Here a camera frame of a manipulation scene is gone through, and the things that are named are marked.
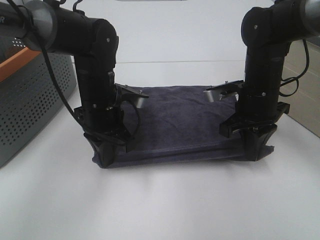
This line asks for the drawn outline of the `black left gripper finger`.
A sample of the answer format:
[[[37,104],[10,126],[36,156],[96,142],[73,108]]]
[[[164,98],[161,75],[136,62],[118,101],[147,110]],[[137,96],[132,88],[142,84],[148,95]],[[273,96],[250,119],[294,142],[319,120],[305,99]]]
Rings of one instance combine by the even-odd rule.
[[[92,162],[99,167],[109,167],[112,165],[117,156],[117,149],[127,146],[126,142],[101,139],[87,132],[84,133],[84,137],[93,149]]]

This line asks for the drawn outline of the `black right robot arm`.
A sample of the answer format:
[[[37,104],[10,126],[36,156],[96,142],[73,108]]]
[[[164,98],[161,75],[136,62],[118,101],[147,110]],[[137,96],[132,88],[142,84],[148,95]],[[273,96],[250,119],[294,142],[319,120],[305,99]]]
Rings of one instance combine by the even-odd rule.
[[[277,0],[270,7],[253,7],[241,24],[247,47],[242,81],[217,87],[219,95],[236,93],[235,113],[219,126],[230,138],[240,133],[248,161],[261,158],[266,143],[277,130],[277,121],[290,111],[279,101],[285,57],[293,41],[320,34],[317,0]]]

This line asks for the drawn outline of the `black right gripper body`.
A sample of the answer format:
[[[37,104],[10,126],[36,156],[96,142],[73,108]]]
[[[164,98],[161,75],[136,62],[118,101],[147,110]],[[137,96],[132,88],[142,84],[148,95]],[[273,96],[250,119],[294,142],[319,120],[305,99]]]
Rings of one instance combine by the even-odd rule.
[[[262,128],[275,124],[283,114],[288,114],[290,111],[290,104],[285,102],[278,102],[275,114],[271,117],[245,115],[236,112],[227,120],[219,124],[219,134],[231,138],[232,135],[242,130],[252,130],[253,128]]]

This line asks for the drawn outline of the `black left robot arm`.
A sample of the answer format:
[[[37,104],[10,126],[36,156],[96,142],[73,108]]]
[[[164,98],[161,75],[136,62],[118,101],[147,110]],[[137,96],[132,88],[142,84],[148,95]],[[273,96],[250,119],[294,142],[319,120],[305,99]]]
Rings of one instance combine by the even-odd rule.
[[[114,163],[117,149],[133,138],[123,123],[121,104],[132,101],[137,93],[115,83],[119,38],[113,25],[102,18],[87,17],[76,7],[64,9],[62,4],[61,0],[1,3],[0,33],[40,51],[55,88],[58,82],[49,53],[74,57],[81,106],[69,113],[92,146],[93,161],[107,168]]]

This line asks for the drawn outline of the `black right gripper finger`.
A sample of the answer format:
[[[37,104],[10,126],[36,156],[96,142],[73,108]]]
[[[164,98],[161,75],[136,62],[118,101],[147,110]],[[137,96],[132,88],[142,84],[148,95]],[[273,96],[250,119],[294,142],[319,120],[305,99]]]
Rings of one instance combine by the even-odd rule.
[[[273,146],[268,146],[267,142],[277,130],[276,124],[240,131],[243,143],[244,156],[247,161],[256,162],[268,156],[274,151]]]

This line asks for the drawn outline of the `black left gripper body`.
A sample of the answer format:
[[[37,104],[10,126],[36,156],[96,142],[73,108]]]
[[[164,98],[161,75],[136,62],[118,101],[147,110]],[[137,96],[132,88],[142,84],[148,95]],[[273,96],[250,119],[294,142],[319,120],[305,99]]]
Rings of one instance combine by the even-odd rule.
[[[133,135],[124,124],[125,113],[121,107],[92,108],[87,111],[81,106],[75,108],[74,113],[90,140],[117,147],[124,147],[133,140]]]

